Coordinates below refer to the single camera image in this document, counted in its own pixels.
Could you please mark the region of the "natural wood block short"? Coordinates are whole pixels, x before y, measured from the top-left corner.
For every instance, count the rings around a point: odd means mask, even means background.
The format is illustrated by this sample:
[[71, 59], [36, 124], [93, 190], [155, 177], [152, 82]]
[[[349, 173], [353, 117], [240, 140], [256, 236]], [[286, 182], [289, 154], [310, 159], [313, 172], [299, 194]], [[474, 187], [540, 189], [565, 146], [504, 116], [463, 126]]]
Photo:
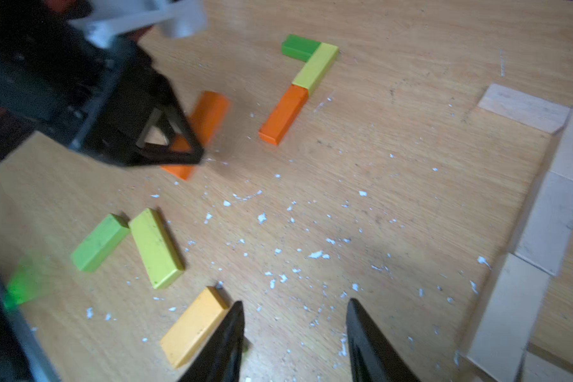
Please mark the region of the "natural wood block short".
[[533, 353], [526, 353], [522, 366], [522, 382], [573, 382], [573, 374]]

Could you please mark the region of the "dark orange block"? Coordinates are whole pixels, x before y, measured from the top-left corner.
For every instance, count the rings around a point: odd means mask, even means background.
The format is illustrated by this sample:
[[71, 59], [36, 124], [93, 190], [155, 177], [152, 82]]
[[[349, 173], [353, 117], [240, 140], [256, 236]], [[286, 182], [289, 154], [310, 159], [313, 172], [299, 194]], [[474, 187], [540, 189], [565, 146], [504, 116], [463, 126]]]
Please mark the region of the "dark orange block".
[[292, 84], [259, 129], [259, 137], [278, 146], [309, 98], [306, 88]]

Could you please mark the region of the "light green block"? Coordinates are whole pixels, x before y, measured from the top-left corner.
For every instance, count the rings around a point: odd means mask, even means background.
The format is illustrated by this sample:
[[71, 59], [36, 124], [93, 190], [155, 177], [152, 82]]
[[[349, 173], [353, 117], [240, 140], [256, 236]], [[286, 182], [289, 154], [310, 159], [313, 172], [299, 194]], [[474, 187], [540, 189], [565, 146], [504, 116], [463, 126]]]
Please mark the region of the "light green block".
[[94, 272], [129, 234], [127, 221], [109, 214], [71, 254], [74, 266], [81, 272]]

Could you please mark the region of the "natural wood block printed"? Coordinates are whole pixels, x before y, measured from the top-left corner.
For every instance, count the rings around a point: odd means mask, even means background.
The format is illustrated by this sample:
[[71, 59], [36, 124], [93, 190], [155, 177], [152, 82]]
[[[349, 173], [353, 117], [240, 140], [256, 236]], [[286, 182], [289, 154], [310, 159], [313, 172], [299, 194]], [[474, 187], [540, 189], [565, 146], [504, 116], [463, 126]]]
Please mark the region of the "natural wood block printed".
[[566, 124], [571, 112], [566, 106], [499, 84], [491, 84], [477, 106], [551, 135]]

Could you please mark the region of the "dark green block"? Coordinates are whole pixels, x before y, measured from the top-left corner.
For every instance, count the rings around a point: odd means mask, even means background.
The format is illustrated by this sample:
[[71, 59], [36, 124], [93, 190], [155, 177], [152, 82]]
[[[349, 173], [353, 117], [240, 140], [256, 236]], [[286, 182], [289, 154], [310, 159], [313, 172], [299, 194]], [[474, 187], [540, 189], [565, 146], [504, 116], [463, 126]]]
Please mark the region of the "dark green block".
[[281, 44], [281, 53], [284, 56], [308, 62], [320, 45], [319, 41], [289, 34]]

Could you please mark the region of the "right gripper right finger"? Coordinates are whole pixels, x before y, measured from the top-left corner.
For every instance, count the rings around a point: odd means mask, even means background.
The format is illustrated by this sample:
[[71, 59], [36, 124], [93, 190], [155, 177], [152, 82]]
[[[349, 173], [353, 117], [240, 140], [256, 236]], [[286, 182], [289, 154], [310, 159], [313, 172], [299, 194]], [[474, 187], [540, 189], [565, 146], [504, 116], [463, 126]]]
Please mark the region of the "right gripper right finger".
[[353, 381], [420, 381], [357, 299], [346, 315]]

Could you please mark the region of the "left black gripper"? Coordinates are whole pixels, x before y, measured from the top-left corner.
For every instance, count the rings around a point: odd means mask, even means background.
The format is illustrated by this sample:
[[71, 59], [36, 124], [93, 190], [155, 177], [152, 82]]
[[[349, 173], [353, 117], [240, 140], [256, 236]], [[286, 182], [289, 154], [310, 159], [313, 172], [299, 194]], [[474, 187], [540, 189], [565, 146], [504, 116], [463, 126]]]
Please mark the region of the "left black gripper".
[[[97, 48], [43, 1], [0, 1], [0, 108], [111, 165], [197, 165], [205, 152], [147, 53], [127, 38]], [[151, 127], [167, 146], [146, 142]]]

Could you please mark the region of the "yellow-green block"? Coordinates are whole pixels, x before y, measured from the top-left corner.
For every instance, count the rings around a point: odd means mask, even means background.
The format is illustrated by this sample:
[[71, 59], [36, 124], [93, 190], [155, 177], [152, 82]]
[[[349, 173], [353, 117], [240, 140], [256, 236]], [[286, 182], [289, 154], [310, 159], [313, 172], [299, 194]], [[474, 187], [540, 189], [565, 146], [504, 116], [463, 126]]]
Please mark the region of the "yellow-green block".
[[293, 79], [292, 84], [305, 88], [311, 96], [335, 62], [338, 54], [339, 48], [337, 46], [321, 43]]

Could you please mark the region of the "front aluminium rail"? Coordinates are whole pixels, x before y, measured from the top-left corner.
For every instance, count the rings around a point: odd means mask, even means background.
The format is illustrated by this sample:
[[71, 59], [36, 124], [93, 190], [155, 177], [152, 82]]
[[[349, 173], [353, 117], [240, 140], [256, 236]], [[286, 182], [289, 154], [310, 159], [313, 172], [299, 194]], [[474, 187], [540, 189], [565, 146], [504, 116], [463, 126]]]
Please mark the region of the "front aluminium rail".
[[31, 327], [0, 280], [0, 381], [59, 381]]

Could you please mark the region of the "yellow block small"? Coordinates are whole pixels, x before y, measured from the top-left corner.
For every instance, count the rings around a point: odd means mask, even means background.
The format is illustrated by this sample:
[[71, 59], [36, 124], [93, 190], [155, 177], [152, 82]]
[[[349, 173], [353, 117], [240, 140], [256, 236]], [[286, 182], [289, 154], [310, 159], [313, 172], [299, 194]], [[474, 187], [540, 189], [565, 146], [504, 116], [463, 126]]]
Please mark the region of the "yellow block small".
[[207, 286], [160, 341], [170, 365], [178, 369], [189, 363], [228, 310], [218, 290]]

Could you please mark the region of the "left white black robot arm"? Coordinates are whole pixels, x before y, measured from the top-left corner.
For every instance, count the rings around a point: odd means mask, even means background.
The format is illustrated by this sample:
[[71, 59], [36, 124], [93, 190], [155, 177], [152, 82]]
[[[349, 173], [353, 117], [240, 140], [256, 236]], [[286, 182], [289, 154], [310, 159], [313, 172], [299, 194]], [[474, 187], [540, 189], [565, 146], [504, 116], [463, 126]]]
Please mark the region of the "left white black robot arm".
[[206, 26], [199, 1], [0, 1], [0, 108], [71, 151], [113, 166], [196, 165], [204, 148], [170, 81], [130, 32]]

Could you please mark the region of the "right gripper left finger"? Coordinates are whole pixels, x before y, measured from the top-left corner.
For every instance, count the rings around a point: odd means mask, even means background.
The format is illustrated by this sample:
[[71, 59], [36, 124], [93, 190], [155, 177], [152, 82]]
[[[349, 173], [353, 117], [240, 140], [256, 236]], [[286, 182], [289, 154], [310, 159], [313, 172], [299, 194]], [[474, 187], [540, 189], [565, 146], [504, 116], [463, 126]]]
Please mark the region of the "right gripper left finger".
[[244, 352], [244, 329], [244, 304], [242, 301], [236, 301], [178, 382], [239, 381]]

